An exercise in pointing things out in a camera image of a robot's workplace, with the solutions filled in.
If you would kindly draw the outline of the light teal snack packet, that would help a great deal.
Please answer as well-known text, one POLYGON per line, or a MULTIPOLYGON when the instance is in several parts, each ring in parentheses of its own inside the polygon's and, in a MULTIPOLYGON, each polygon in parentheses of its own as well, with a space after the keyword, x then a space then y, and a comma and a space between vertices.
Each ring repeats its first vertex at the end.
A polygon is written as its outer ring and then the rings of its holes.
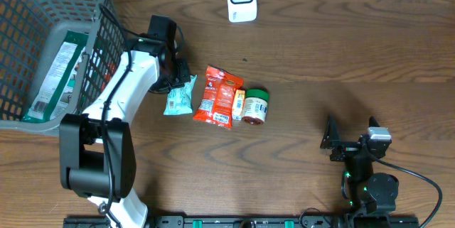
POLYGON ((197 75, 191 75, 190 81, 183 87, 172 89, 167 96, 165 116, 178 116, 192 114, 192 92, 197 80, 197 75))

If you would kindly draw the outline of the green-lid white jar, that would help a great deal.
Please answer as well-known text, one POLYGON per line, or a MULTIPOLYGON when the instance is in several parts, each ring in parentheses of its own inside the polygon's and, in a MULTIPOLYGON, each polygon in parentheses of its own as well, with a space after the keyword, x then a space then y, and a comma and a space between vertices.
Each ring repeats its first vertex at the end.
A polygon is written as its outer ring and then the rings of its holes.
POLYGON ((246 91, 242 120, 248 124, 263 124, 267 116, 269 93, 261 89, 246 91))

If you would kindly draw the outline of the green white 3M package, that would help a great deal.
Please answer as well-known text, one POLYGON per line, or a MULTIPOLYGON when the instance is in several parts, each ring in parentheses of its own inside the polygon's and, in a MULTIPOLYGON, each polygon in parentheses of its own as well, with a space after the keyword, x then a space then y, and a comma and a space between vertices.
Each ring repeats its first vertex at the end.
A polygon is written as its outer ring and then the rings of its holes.
POLYGON ((72 98, 87 39, 87 34, 67 32, 23 122, 44 123, 65 111, 72 98))

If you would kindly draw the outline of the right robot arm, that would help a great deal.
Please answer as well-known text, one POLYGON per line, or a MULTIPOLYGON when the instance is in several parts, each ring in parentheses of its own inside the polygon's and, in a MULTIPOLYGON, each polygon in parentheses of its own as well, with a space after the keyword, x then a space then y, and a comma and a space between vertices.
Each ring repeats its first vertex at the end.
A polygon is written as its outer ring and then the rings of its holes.
POLYGON ((328 117, 320 148, 331 151, 331 161, 344 163, 343 196, 352 202, 354 210, 364 215, 396 210, 398 179, 373 170, 373 162, 385 157, 391 143, 390 132, 373 116, 369 118, 367 132, 357 141, 341 139, 336 120, 328 117))

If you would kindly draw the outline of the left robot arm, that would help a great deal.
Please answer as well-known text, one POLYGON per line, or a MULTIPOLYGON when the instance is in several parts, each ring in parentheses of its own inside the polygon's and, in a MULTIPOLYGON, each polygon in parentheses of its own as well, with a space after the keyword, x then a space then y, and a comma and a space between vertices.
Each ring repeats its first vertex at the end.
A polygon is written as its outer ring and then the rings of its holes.
POLYGON ((139 41, 128 50, 101 95, 81 114, 67 114, 59 126, 60 182, 95 204, 97 217, 66 217, 64 227, 297 227, 331 221, 322 214, 300 218, 190 218, 157 216, 133 188, 137 162, 129 124, 149 88, 156 85, 162 54, 139 41))

